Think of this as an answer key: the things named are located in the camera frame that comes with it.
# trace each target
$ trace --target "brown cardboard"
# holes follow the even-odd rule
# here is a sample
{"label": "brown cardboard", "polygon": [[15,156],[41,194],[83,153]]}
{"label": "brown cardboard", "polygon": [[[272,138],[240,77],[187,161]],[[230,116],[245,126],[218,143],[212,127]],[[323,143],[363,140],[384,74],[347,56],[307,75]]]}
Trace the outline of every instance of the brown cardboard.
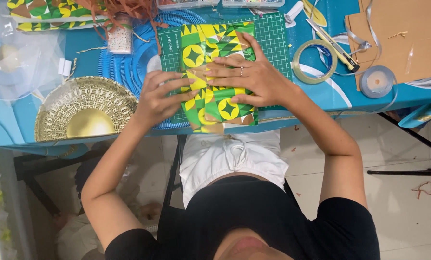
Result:
{"label": "brown cardboard", "polygon": [[[361,0],[361,9],[369,0]],[[392,70],[398,83],[431,77],[431,0],[385,0],[374,1],[371,10],[371,26],[382,46],[382,55],[371,36],[365,13],[346,16],[346,23],[358,37],[373,45],[366,51],[353,55],[364,70],[374,65],[383,65]],[[392,35],[408,31],[405,37]],[[351,51],[358,44],[349,40]]]}

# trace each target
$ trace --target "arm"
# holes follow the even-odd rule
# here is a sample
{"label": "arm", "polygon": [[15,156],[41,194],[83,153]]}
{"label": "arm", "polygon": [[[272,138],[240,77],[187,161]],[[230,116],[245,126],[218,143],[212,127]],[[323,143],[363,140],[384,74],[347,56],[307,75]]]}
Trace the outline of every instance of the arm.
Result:
{"label": "arm", "polygon": [[239,94],[232,102],[254,106],[282,105],[295,115],[307,128],[318,147],[325,153],[325,169],[320,202],[327,198],[342,197],[367,207],[363,186],[363,163],[355,140],[319,108],[299,86],[278,72],[265,58],[257,41],[244,34],[256,55],[255,62],[240,61],[227,57],[214,61],[232,66],[206,72],[217,77],[208,81],[213,86],[244,87],[255,96]]}
{"label": "arm", "polygon": [[115,192],[127,162],[146,132],[156,123],[172,116],[180,102],[195,96],[195,92],[166,97],[166,94],[191,83],[178,79],[159,86],[161,82],[181,77],[179,73],[154,71],[145,77],[137,110],[114,143],[103,155],[81,192],[85,213],[104,249],[127,230],[143,228]]}

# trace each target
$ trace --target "cutting mat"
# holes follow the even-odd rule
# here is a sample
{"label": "cutting mat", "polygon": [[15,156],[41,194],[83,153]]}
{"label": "cutting mat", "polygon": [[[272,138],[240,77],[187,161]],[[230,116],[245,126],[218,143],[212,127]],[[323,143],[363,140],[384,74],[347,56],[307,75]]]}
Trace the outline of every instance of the cutting mat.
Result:
{"label": "cutting mat", "polygon": [[[234,24],[239,22],[254,21],[256,39],[262,47],[267,59],[286,78],[292,80],[292,71],[289,58],[288,46],[286,44],[286,28],[284,27],[284,16],[282,13],[264,14],[263,17],[251,16],[240,19],[232,19],[219,24]],[[163,71],[180,72],[180,27],[162,29],[158,31],[158,39],[162,47],[161,66]],[[281,109],[279,106],[260,107],[259,111]],[[179,109],[171,122],[187,122],[183,109]]]}

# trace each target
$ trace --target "box cutter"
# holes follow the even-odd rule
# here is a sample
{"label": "box cutter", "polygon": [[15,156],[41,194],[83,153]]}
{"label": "box cutter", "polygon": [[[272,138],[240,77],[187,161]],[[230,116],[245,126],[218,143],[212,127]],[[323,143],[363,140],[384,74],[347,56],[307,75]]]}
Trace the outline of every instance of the box cutter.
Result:
{"label": "box cutter", "polygon": [[334,47],[334,49],[336,50],[336,54],[338,55],[338,58],[341,60],[341,62],[343,62],[345,65],[347,65],[347,68],[352,73],[356,73],[357,70],[360,68],[360,65],[358,65],[358,63],[355,62],[352,59],[352,57],[349,54],[347,54],[347,52],[344,49],[342,49],[342,47],[339,46],[339,44],[336,41],[334,41],[334,39],[327,32],[325,32],[325,30],[323,30],[322,27],[318,26],[311,19],[307,19],[306,21],[310,24],[310,26],[315,30],[317,35],[322,40],[330,43]]}

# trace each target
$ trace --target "white shorts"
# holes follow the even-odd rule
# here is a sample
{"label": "white shorts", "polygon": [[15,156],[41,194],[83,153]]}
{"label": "white shorts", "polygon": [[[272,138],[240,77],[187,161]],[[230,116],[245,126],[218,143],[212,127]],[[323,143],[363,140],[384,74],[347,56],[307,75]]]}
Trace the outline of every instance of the white shorts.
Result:
{"label": "white shorts", "polygon": [[215,179],[235,172],[258,175],[283,189],[288,163],[279,154],[280,130],[229,136],[188,136],[180,165],[185,208],[197,191]]}

